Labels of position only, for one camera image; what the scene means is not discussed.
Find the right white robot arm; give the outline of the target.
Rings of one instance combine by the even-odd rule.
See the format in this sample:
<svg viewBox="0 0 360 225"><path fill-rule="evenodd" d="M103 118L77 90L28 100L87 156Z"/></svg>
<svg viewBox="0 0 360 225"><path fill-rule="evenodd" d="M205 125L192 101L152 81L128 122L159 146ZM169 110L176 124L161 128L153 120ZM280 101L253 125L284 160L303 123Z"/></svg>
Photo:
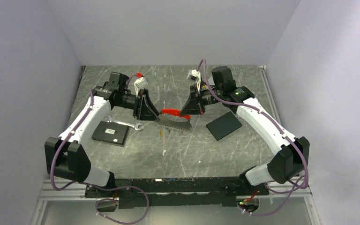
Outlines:
<svg viewBox="0 0 360 225"><path fill-rule="evenodd" d="M308 174L309 141L282 127L247 87L238 87L229 67L216 67L211 74L213 84L204 82L199 70L189 70L187 79L194 84L180 115L202 115L206 106L220 102L247 122L274 155L270 162L249 168L241 175L240 190L250 195L260 184L273 181L284 184L300 172Z"/></svg>

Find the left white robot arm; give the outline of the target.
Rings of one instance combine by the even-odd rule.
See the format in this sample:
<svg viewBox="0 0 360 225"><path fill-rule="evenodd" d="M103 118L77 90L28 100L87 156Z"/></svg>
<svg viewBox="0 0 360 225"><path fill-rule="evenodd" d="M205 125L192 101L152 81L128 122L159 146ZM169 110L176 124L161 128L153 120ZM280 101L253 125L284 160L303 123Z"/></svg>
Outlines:
<svg viewBox="0 0 360 225"><path fill-rule="evenodd" d="M67 179L71 184L77 182L96 186L105 197L112 196L116 190L115 175L93 166L84 149L99 123L109 115L114 107L131 109L133 117L142 121L159 121L159 112L150 100L146 78L136 73L135 94L128 88L131 77L112 72L109 80L102 86L89 91L85 107L57 138L49 137L45 142L46 168L54 190L58 187L54 178Z"/></svg>

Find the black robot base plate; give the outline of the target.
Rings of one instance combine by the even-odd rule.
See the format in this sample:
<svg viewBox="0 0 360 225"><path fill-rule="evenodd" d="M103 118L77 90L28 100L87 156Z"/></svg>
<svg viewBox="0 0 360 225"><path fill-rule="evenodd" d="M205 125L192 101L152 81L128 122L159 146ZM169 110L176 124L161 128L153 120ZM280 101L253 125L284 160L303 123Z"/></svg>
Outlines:
<svg viewBox="0 0 360 225"><path fill-rule="evenodd" d="M237 176L204 178L116 179L118 191L87 187L86 198L113 198L120 209L150 206L221 205L233 207L242 198L268 195L263 185L252 186Z"/></svg>

